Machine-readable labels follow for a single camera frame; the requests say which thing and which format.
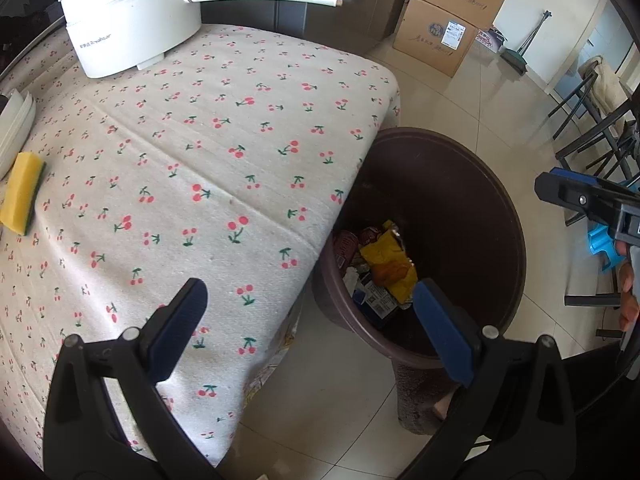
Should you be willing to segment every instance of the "wall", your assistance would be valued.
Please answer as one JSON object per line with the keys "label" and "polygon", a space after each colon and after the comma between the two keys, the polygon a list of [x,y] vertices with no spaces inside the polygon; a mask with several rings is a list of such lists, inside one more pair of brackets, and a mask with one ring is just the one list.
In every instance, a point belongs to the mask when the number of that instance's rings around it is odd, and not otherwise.
{"label": "wall", "polygon": [[506,46],[517,50],[537,26],[545,10],[546,20],[525,58],[534,72],[549,83],[574,49],[599,0],[505,0],[495,26],[508,38]]}

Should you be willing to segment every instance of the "stacked cardboard boxes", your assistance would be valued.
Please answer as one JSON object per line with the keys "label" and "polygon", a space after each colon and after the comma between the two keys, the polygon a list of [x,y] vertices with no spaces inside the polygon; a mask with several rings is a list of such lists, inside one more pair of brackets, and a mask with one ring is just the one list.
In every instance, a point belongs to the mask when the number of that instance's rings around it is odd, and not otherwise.
{"label": "stacked cardboard boxes", "polygon": [[453,77],[479,30],[489,30],[504,0],[411,0],[394,48]]}

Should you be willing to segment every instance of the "white rice cooker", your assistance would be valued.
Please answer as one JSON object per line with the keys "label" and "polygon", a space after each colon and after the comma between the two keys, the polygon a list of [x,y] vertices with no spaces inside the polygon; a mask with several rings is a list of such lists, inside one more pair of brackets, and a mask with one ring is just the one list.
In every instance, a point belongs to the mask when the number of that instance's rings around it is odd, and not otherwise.
{"label": "white rice cooker", "polygon": [[[200,28],[200,5],[211,0],[58,0],[66,30],[88,77],[140,70]],[[338,6],[341,0],[289,0]]]}

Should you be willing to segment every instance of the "broom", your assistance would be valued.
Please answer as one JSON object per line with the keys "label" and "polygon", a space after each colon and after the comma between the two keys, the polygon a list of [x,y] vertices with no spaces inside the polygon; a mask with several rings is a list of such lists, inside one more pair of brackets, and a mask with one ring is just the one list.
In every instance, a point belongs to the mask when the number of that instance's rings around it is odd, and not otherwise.
{"label": "broom", "polygon": [[535,28],[535,30],[529,35],[529,37],[524,41],[522,46],[517,51],[511,50],[510,48],[505,48],[503,53],[500,55],[507,63],[513,66],[516,72],[518,72],[520,75],[524,75],[527,72],[527,62],[523,57],[524,53],[529,48],[529,45],[531,45],[533,38],[536,37],[536,34],[540,30],[540,27],[542,27],[542,24],[545,23],[545,20],[550,17],[551,12],[545,10],[545,15],[542,16],[542,20]]}

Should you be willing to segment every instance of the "tiled floor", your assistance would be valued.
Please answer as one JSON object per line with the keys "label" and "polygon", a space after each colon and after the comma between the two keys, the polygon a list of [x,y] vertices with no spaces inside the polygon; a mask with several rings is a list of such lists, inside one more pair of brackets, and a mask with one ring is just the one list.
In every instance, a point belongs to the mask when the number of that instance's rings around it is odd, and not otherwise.
{"label": "tiled floor", "polygon": [[[555,102],[527,78],[475,44],[450,79],[393,50],[370,53],[401,89],[402,125],[436,130],[476,152],[516,206],[527,245],[525,295],[507,336],[553,335],[563,356],[599,344],[602,311],[564,307],[569,293],[593,294],[599,262],[587,251],[584,221],[564,227],[560,208],[540,202],[533,181],[555,165],[554,152],[578,135]],[[398,424],[390,362],[356,335],[326,320],[307,287],[295,345],[242,418],[220,466],[228,480],[395,478],[428,441]],[[607,313],[606,323],[615,323]]]}

